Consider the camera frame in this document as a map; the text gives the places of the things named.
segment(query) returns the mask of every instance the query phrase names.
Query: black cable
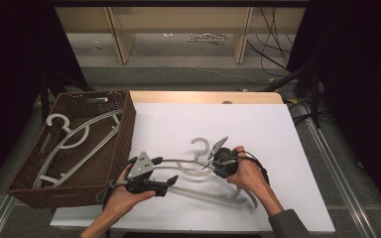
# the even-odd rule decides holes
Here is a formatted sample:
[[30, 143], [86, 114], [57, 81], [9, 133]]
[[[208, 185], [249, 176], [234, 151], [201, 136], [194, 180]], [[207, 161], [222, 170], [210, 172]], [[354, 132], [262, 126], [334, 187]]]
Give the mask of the black cable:
[[[269, 24], [268, 24], [268, 21], [267, 21], [267, 19], [265, 18], [265, 16], [264, 16], [264, 19], [265, 19], [265, 22], [267, 23], [267, 25], [268, 25], [268, 29], [269, 29]], [[264, 55], [264, 52], [265, 52], [265, 48], [266, 48], [266, 46], [267, 46], [267, 44], [268, 44], [268, 40], [269, 40], [270, 36], [271, 36], [271, 30], [269, 31], [267, 40], [265, 41], [266, 44], [265, 44], [264, 47], [262, 48], [262, 52], [259, 52], [259, 51], [255, 51], [255, 52], [257, 52], [259, 55], [261, 55], [261, 68], [262, 68], [262, 70], [263, 70], [264, 72], [266, 72], [266, 73], [268, 73], [268, 74], [270, 74], [270, 75], [273, 75], [273, 76], [282, 76], [282, 75], [278, 75], [278, 74], [271, 73], [271, 72], [267, 71], [267, 70], [265, 69], [265, 67], [264, 67], [264, 64], [263, 64], [263, 58], [267, 58], [267, 59], [269, 59], [266, 55]], [[280, 65], [280, 64], [278, 64], [278, 63], [276, 63], [276, 64], [279, 65], [281, 68], [286, 69], [284, 66], [282, 66], [282, 65]]]
[[260, 8], [260, 10], [261, 10], [262, 16], [263, 16], [263, 18], [265, 20], [265, 23], [267, 24], [267, 27], [268, 27], [268, 31], [269, 31], [268, 36], [271, 35], [273, 37], [273, 39], [275, 40], [275, 42], [276, 42], [276, 44], [277, 44], [277, 46], [278, 46], [278, 48], [280, 50], [280, 55], [281, 55], [283, 61], [285, 63], [287, 63], [288, 59], [285, 56], [285, 54], [283, 53], [283, 49], [281, 48], [280, 41], [278, 40], [277, 25], [275, 24], [276, 8], [275, 7], [272, 8], [272, 22], [271, 22], [271, 26], [270, 26], [270, 24], [269, 24], [269, 22], [268, 22], [268, 20], [267, 20], [267, 18], [265, 16], [265, 14], [264, 14], [264, 11], [262, 10], [262, 8]]
[[236, 89], [237, 91], [243, 91], [242, 89], [238, 88], [237, 86], [234, 86], [234, 89]]
[[283, 52], [286, 52], [286, 53], [289, 53], [290, 51], [287, 51], [287, 50], [284, 50], [284, 49], [280, 49], [280, 48], [276, 48], [276, 47], [273, 47], [273, 46], [270, 46], [264, 42], [262, 42], [261, 39], [259, 39], [258, 37], [258, 34], [255, 34], [255, 37], [256, 39], [258, 39], [258, 41], [262, 44], [262, 45], [265, 45], [267, 48], [271, 48], [271, 49], [274, 49], [274, 50], [278, 50], [278, 51], [283, 51]]
[[324, 119], [322, 119], [322, 118], [319, 118], [319, 120], [320, 120], [321, 122], [324, 122], [324, 123], [327, 123], [327, 124], [330, 124], [330, 125], [335, 125], [335, 124], [336, 124], [336, 122], [335, 122], [334, 120], [332, 120], [332, 121], [326, 121], [326, 120], [324, 120]]
[[298, 103], [294, 103], [293, 105], [291, 105], [291, 106], [289, 107], [289, 111], [290, 111], [291, 109], [293, 109], [293, 107], [295, 107], [295, 106], [300, 106], [300, 105], [305, 106], [305, 105], [302, 104], [302, 103], [305, 103], [305, 102], [310, 102], [310, 100], [305, 100], [305, 101], [300, 101], [300, 102], [298, 102]]
[[283, 102], [285, 103], [285, 104], [287, 104], [287, 103], [292, 103], [292, 104], [294, 104], [292, 101], [290, 101], [289, 99], [283, 99]]
[[265, 182], [266, 182], [268, 185], [270, 185], [270, 181], [269, 181], [269, 177], [268, 177], [268, 172], [267, 172], [267, 170], [262, 166], [262, 164], [259, 162], [259, 160], [258, 160], [254, 155], [252, 155], [251, 153], [249, 153], [249, 152], [247, 152], [247, 151], [238, 151], [237, 154], [239, 154], [239, 153], [245, 153], [245, 154], [248, 154], [249, 156], [252, 157], [252, 158], [250, 158], [250, 157], [238, 157], [238, 158], [253, 161], [253, 162], [259, 167], [259, 169], [261, 169], [261, 172], [262, 172], [262, 175], [264, 176]]
[[[107, 187], [106, 193], [104, 194], [103, 198], [103, 204], [102, 204], [102, 209], [106, 207], [107, 201], [109, 200], [113, 190], [116, 188], [114, 185], [116, 184], [117, 180], [119, 179], [120, 175], [122, 175], [122, 172], [126, 169], [127, 166], [132, 164], [133, 161], [129, 160], [120, 170], [120, 173], [117, 175], [117, 177], [109, 182], [109, 186]], [[110, 228], [106, 230], [105, 232], [105, 237], [110, 238]]]
[[239, 154], [239, 153], [245, 153], [245, 154], [248, 154], [251, 157], [247, 157], [247, 156], [245, 156], [245, 157], [239, 157], [239, 156], [237, 156], [237, 157], [231, 157], [229, 159], [222, 159], [221, 161], [222, 162], [226, 162], [226, 161], [248, 160], [248, 161], [254, 162], [262, 170], [262, 172], [266, 171], [264, 169], [264, 167], [262, 166], [262, 164], [259, 162], [259, 160], [254, 155], [252, 155], [251, 153], [249, 153], [247, 151], [237, 151], [236, 153], [237, 154]]
[[311, 111], [311, 109], [308, 107], [308, 105], [305, 105], [305, 103], [312, 103], [311, 99], [306, 99], [298, 104], [302, 105], [307, 112]]
[[289, 42], [293, 45], [294, 43], [293, 43], [293, 41], [290, 39], [289, 35], [286, 34], [286, 37], [287, 37], [287, 39], [289, 40]]
[[249, 44], [249, 46], [253, 49], [254, 52], [256, 52], [257, 54], [261, 55], [262, 57], [266, 58], [267, 60], [269, 60], [270, 62], [276, 64], [277, 66], [281, 67], [282, 69], [286, 69], [285, 66], [283, 66], [282, 64], [279, 64], [278, 62], [276, 62], [275, 60], [271, 59], [270, 57], [266, 56], [265, 54], [263, 54], [262, 52], [260, 52], [258, 49], [256, 49], [252, 44], [250, 44], [249, 41], [246, 41], [247, 44]]
[[[329, 112], [319, 112], [317, 115], [326, 115], [329, 114]], [[293, 118], [293, 121], [295, 121], [295, 126], [297, 126], [301, 121], [304, 121], [312, 116], [312, 113], [303, 114], [297, 117]]]
[[283, 58], [283, 61], [287, 65], [289, 60], [287, 59], [287, 56], [284, 54], [283, 49], [281, 48], [281, 45], [280, 45], [280, 41], [278, 39], [277, 24], [275, 23], [275, 13], [276, 13], [276, 11], [277, 11], [277, 8], [275, 8], [275, 7], [272, 8], [272, 24], [271, 24], [271, 29], [274, 26], [274, 31], [275, 31], [275, 38], [274, 38], [274, 40], [276, 41], [277, 46], [280, 49], [280, 54], [281, 54], [281, 57]]

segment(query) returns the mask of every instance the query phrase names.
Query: metal rail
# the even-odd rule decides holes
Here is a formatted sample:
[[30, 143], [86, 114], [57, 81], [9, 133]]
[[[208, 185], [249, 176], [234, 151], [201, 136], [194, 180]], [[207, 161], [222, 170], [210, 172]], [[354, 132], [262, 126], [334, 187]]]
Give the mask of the metal rail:
[[0, 233], [5, 226], [5, 223], [14, 208], [15, 198], [12, 195], [6, 194], [0, 204]]
[[[302, 113], [310, 113], [309, 107], [301, 107], [300, 110]], [[323, 136], [320, 128], [317, 128], [315, 123], [311, 118], [307, 120], [308, 127], [311, 131], [312, 136], [317, 143], [317, 147], [320, 150], [320, 153], [323, 156], [323, 159], [329, 168], [330, 174], [332, 175], [333, 180], [339, 190], [339, 193], [342, 196], [342, 199], [345, 202], [348, 211], [351, 214], [351, 217], [357, 226], [358, 232], [363, 238], [376, 238], [377, 235], [373, 230], [373, 227], [370, 223], [370, 220], [365, 213], [363, 207], [361, 206], [359, 200], [354, 194], [354, 191], [351, 189], [351, 186], [348, 183], [344, 173], [342, 172], [338, 161], [332, 153], [329, 145], [327, 144], [326, 139]]]

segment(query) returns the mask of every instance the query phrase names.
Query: white tabletop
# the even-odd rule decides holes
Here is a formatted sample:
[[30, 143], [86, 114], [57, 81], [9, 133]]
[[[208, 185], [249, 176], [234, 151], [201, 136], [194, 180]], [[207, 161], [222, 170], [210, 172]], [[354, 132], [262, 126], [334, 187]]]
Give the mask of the white tabletop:
[[[150, 158], [192, 160], [203, 143], [212, 147], [227, 136], [223, 147], [242, 145], [267, 169], [271, 187], [285, 208], [296, 210], [311, 232], [334, 232], [288, 108], [284, 104], [134, 103], [137, 110], [130, 158], [145, 151]], [[236, 187], [215, 174], [193, 178], [163, 163], [152, 178], [165, 181], [179, 175], [176, 186], [231, 197]], [[139, 203], [113, 228], [140, 232], [259, 233], [271, 231], [268, 216], [246, 199], [240, 205], [168, 191]], [[86, 227], [101, 206], [57, 209], [51, 225]]]

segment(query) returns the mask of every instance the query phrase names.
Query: finger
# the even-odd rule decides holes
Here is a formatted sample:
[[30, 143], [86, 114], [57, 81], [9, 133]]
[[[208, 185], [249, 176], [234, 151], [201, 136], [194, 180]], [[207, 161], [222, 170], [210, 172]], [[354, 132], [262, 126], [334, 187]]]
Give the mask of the finger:
[[228, 183], [234, 183], [234, 176], [229, 176], [225, 179]]
[[132, 164], [129, 164], [120, 174], [119, 179], [124, 180], [126, 178], [126, 175], [129, 173], [131, 170]]
[[244, 147], [243, 146], [237, 146], [234, 148], [234, 150], [240, 152], [240, 151], [244, 151]]
[[153, 197], [155, 195], [156, 195], [156, 192], [153, 190], [148, 190], [148, 191], [144, 191], [144, 192], [137, 194], [138, 199], [140, 201], [150, 199], [151, 197]]

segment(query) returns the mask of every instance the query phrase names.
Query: brown basket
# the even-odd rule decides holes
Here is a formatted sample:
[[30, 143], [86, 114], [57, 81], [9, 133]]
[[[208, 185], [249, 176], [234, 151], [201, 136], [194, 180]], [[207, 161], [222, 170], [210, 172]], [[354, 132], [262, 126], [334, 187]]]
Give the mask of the brown basket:
[[[59, 187], [33, 188], [45, 160], [66, 136], [66, 132], [62, 130], [62, 119], [55, 118], [52, 127], [44, 125], [33, 150], [7, 189], [7, 193], [34, 208], [98, 204], [95, 196], [119, 174], [131, 151], [136, 111], [129, 91], [61, 93], [51, 111], [51, 114], [60, 113], [66, 116], [69, 119], [68, 127], [73, 130], [96, 116], [117, 109], [123, 109], [122, 114], [117, 116], [120, 121], [118, 133], [72, 177]], [[71, 149], [59, 150], [46, 176], [59, 179], [61, 174], [67, 173], [95, 148], [115, 125], [112, 117], [91, 124], [84, 142]], [[65, 144], [71, 145], [80, 140], [83, 131], [78, 131]]]

